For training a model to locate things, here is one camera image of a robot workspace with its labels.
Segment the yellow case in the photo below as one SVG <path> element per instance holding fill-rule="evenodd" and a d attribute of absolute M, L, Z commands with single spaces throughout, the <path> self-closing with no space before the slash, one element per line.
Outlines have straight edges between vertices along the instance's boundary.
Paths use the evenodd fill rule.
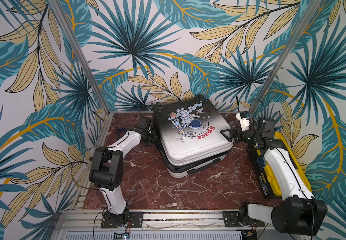
<path fill-rule="evenodd" d="M 274 135 L 275 139 L 280 139 L 281 141 L 283 141 L 283 143 L 285 144 L 286 148 L 288 149 L 290 156 L 293 158 L 293 161 L 295 162 L 295 165 L 297 166 L 298 169 L 296 169 L 296 171 L 298 172 L 298 174 L 300 175 L 300 178 L 302 179 L 303 183 L 306 185 L 306 187 L 311 191 L 311 185 L 308 181 L 308 179 L 306 178 L 303 170 L 301 169 L 300 165 L 298 164 L 298 161 L 295 159 L 293 153 L 291 152 L 290 147 L 288 146 L 285 138 L 283 137 L 283 135 L 280 132 L 276 132 Z M 257 149 L 257 154 L 258 156 L 261 155 L 261 152 L 259 149 Z M 277 179 L 275 178 L 274 172 L 271 169 L 271 167 L 269 166 L 269 163 L 266 162 L 266 166 L 263 167 L 265 173 L 266 173 L 266 178 L 268 180 L 268 182 L 270 183 L 271 189 L 273 190 L 273 193 L 276 196 L 282 196 L 281 193 L 281 189 L 280 189 L 280 185 L 277 182 Z"/>

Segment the black cable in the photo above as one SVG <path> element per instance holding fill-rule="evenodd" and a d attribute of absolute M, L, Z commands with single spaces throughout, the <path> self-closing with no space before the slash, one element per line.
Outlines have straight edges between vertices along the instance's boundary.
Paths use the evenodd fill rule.
<path fill-rule="evenodd" d="M 98 190 L 98 189 L 95 189 L 95 188 L 91 188 L 91 187 L 83 187 L 81 186 L 80 184 L 78 184 L 75 180 L 75 177 L 73 176 L 73 165 L 75 164 L 76 160 L 81 156 L 83 155 L 84 153 L 86 153 L 87 151 L 91 150 L 92 148 L 95 148 L 95 147 L 99 147 L 99 145 L 97 146 L 93 146 L 91 148 L 88 148 L 87 150 L 83 151 L 75 160 L 74 162 L 72 163 L 72 167 L 71 167 L 71 176 L 72 176 L 72 180 L 73 182 L 75 183 L 75 185 L 79 186 L 79 187 L 82 187 L 82 188 L 85 188 L 85 189 L 92 189 L 92 190 Z"/>
<path fill-rule="evenodd" d="M 97 216 L 98 216 L 100 213 L 104 213 L 105 210 L 108 210 L 108 207 L 106 207 L 103 211 L 99 212 L 99 213 L 96 215 L 96 217 L 94 218 L 94 221 L 93 221 L 93 240 L 95 240 L 95 238 L 94 238 L 94 224 L 96 223 L 96 218 L 97 218 Z"/>
<path fill-rule="evenodd" d="M 263 228 L 262 232 L 260 233 L 260 235 L 257 237 L 257 240 L 261 237 L 261 235 L 263 234 L 263 232 L 265 231 L 266 227 L 268 226 L 268 224 L 266 224 L 266 226 Z"/>
<path fill-rule="evenodd" d="M 290 235 L 290 233 L 288 233 L 288 234 Z M 292 235 L 290 235 L 290 236 L 291 236 L 291 238 L 292 238 L 292 239 L 294 239 L 294 240 L 295 240 L 295 238 L 294 238 Z"/>
<path fill-rule="evenodd" d="M 277 149 L 277 151 L 279 151 L 280 152 L 280 154 L 282 155 L 282 157 L 283 157 L 283 159 L 285 159 L 285 157 L 283 156 L 283 154 L 282 154 L 282 152 L 278 149 L 278 148 L 276 148 L 275 147 L 275 149 Z M 299 188 L 300 188 L 300 191 L 302 192 L 302 194 L 305 196 L 305 199 L 309 202 L 309 204 L 310 204 L 310 207 L 311 207 L 311 215 L 312 215 L 312 222 L 311 222 L 311 235 L 310 235 L 310 240 L 313 240 L 313 233 L 314 233 L 314 207 L 313 207 L 313 205 L 311 204 L 311 201 L 308 199 L 308 197 L 305 195 L 305 193 L 302 191 L 302 189 L 301 189 L 301 185 L 300 185 L 300 183 L 298 182 L 298 179 L 297 179 L 297 177 L 295 176 L 295 173 L 293 172 L 293 170 L 291 169 L 291 166 L 289 165 L 289 163 L 286 161 L 286 164 L 289 166 L 289 168 L 290 168 L 290 170 L 291 170 L 291 172 L 293 173 L 293 175 L 294 175 L 294 178 L 295 178 L 295 180 L 297 181 L 297 183 L 298 183 L 298 186 L 299 186 Z"/>
<path fill-rule="evenodd" d="M 265 107 L 265 105 L 263 104 L 263 102 L 262 102 L 260 99 L 254 98 L 254 99 L 251 101 L 250 106 L 252 106 L 252 103 L 253 103 L 254 100 L 260 101 L 260 103 L 261 103 L 262 106 L 263 106 L 263 112 L 265 113 L 265 117 L 266 117 L 266 107 Z"/>

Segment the tropical leaf wallpaper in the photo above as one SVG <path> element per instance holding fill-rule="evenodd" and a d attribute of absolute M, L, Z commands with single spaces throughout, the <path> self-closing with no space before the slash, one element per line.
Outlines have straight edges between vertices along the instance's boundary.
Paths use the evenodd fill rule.
<path fill-rule="evenodd" d="M 83 46 L 87 4 L 61 2 Z M 0 240 L 50 238 L 106 117 L 94 98 L 48 3 L 0 0 Z"/>
<path fill-rule="evenodd" d="M 326 14 L 327 1 L 322 3 L 257 114 L 281 116 L 276 128 L 313 194 L 328 205 L 316 239 L 346 239 L 346 0 L 332 1 Z M 321 14 L 326 17 L 312 27 Z"/>

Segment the mounting plate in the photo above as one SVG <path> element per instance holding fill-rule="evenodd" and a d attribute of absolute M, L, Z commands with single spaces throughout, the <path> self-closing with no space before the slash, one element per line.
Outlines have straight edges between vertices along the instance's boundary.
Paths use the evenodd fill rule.
<path fill-rule="evenodd" d="M 240 225 L 238 219 L 238 211 L 224 211 L 222 212 L 225 227 L 243 227 Z M 262 221 L 256 221 L 257 227 L 264 227 L 265 223 Z"/>
<path fill-rule="evenodd" d="M 129 212 L 129 217 L 132 219 L 132 223 L 130 228 L 141 228 L 142 227 L 142 221 L 143 221 L 143 217 L 144 217 L 144 213 L 143 212 Z M 105 218 L 103 218 L 103 220 L 101 221 L 101 228 L 126 228 L 128 226 L 128 224 L 118 227 L 117 222 L 114 221 L 110 221 L 108 219 L 105 220 Z"/>

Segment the astronaut sticker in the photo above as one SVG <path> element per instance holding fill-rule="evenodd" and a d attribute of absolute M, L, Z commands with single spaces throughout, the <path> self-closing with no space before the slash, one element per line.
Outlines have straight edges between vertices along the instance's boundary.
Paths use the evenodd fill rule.
<path fill-rule="evenodd" d="M 176 113 L 169 113 L 170 117 L 168 120 L 170 120 L 176 126 L 178 133 L 183 136 L 182 138 L 180 137 L 181 143 L 183 143 L 183 138 L 193 138 L 207 131 L 209 126 L 208 118 L 198 115 L 203 113 L 203 108 L 197 109 L 201 106 L 202 103 L 195 103 L 193 106 L 187 107 L 187 110 L 185 108 L 181 108 L 177 109 Z M 192 114 L 192 112 L 196 109 L 197 114 Z"/>

